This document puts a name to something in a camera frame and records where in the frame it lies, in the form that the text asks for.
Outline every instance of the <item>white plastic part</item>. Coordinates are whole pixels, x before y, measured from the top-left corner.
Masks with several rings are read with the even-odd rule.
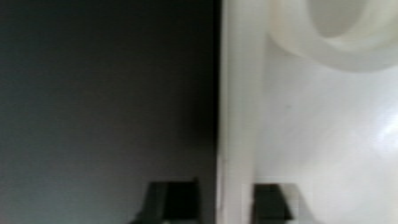
[[[316,30],[309,0],[268,2],[270,35],[291,53],[352,72],[398,65],[398,0],[368,0],[352,28],[332,38]]]
[[[217,224],[251,223],[254,153],[263,128],[267,0],[222,4]]]

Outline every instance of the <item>gray wall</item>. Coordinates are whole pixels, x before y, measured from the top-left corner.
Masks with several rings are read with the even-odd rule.
[[[194,176],[211,223],[211,17],[211,0],[2,2],[2,224],[124,224]]]

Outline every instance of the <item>white surface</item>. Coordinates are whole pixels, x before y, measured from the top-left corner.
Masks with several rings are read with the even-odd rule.
[[[311,1],[268,0],[268,30],[284,49],[332,68],[355,72],[378,71],[398,61],[398,1],[364,2],[350,29],[325,37],[314,24]]]
[[[224,2],[222,106],[217,223],[249,223],[261,129],[267,19],[263,0]]]
[[[295,184],[281,184],[284,199],[293,215],[293,220],[288,224],[322,224],[314,218],[307,202],[302,196],[300,189]]]
[[[355,9],[355,4],[350,5],[346,1],[338,0],[334,3],[345,3],[346,9],[341,10],[339,15],[345,17],[345,12],[350,13],[348,9],[350,7],[354,7],[352,10]],[[252,9],[251,13],[243,14],[249,17],[247,21],[242,21],[245,24],[240,23],[238,27],[231,24],[227,26],[235,29],[229,37],[238,41],[240,46],[235,48],[236,42],[229,42],[233,49],[229,53],[236,57],[242,56],[242,52],[245,56],[252,55],[251,52],[258,52],[258,49],[265,47],[263,42],[258,44],[249,41],[252,36],[263,35],[267,27],[267,22],[258,21],[258,13],[263,9],[256,7],[256,4],[258,1],[252,1],[243,4],[245,7],[240,7],[245,10]],[[327,7],[318,9],[318,15],[330,15]],[[243,39],[240,38],[243,37],[249,38],[245,40],[249,48],[242,47]],[[302,196],[291,196],[290,199],[295,201],[302,198],[297,203],[300,205],[306,202],[309,213],[297,213],[299,220],[291,224],[396,224],[398,68],[373,74],[354,74],[332,70],[293,56],[274,43],[263,50],[267,55],[254,54],[252,60],[247,56],[243,62],[240,61],[247,63],[243,67],[233,67],[238,65],[236,61],[229,62],[231,73],[227,73],[229,77],[235,77],[231,74],[242,77],[240,75],[258,73],[256,69],[261,66],[267,69],[261,72],[265,86],[261,87],[259,84],[252,86],[252,90],[263,88],[263,95],[245,98],[243,90],[251,89],[247,81],[233,79],[236,95],[227,101],[229,105],[236,106],[242,105],[242,99],[245,99],[252,108],[265,105],[263,116],[254,117],[263,127],[261,149],[254,155],[256,181],[288,183],[297,186]],[[235,116],[243,116],[251,108],[242,107],[245,113],[236,108]],[[236,129],[236,126],[222,128],[226,130],[231,128],[236,138],[238,133],[247,131]],[[224,194],[219,217],[227,217],[231,222],[219,219],[219,224],[247,224],[242,217],[249,207],[245,207],[247,201],[242,200],[240,183],[245,185],[251,181],[249,160],[252,157],[242,145],[222,148],[222,155],[227,156],[229,162],[229,164],[222,163],[222,178],[224,180],[229,178],[231,182],[220,183],[231,185],[220,186]]]
[[[393,224],[398,68],[350,74],[268,50],[258,182],[297,184],[323,224]]]

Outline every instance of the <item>curved white edge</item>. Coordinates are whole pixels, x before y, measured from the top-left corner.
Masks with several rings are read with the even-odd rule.
[[[217,224],[249,224],[261,128],[267,1],[224,0]]]
[[[373,72],[398,65],[398,1],[368,1],[352,29],[339,37],[325,38],[314,28],[307,0],[268,0],[275,42],[293,54],[350,72]]]

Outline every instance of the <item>vertical edge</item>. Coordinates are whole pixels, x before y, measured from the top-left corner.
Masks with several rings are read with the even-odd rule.
[[[261,130],[267,0],[222,2],[217,224],[249,224]]]

